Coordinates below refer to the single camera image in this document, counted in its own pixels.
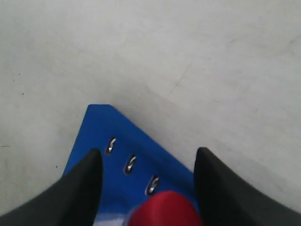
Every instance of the gray concrete floor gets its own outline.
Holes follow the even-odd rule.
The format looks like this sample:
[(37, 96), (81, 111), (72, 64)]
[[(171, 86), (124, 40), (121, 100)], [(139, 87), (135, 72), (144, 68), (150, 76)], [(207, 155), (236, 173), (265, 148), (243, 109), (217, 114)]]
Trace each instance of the gray concrete floor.
[(300, 1), (0, 0), (0, 213), (59, 179), (91, 103), (301, 211)]

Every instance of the black plastic arm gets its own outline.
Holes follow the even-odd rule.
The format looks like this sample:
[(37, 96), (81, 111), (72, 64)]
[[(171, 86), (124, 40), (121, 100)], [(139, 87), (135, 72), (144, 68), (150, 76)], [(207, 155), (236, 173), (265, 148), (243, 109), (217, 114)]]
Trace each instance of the black plastic arm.
[(91, 226), (102, 181), (102, 157), (93, 149), (49, 189), (0, 217), (0, 226)]
[(209, 149), (199, 148), (194, 183), (206, 226), (301, 226), (301, 215), (259, 192)]

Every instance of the red cap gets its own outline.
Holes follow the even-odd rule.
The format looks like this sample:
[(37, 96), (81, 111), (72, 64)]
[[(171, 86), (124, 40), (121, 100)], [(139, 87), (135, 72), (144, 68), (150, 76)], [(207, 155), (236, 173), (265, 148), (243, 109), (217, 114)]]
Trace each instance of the red cap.
[(203, 226), (194, 206), (182, 195), (160, 192), (132, 215), (129, 226)]

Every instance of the red knob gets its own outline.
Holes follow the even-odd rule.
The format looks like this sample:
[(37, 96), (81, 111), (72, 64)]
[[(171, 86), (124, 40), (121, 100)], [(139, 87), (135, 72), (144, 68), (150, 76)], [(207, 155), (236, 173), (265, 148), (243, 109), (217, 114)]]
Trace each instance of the red knob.
[(160, 192), (132, 215), (129, 226), (203, 226), (194, 206), (182, 195)]

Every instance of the white floor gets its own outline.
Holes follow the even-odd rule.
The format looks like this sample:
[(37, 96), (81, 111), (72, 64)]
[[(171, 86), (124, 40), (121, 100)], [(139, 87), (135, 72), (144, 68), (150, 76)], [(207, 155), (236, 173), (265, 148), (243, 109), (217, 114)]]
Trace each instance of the white floor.
[(0, 213), (59, 179), (91, 103), (301, 211), (300, 1), (0, 0)]

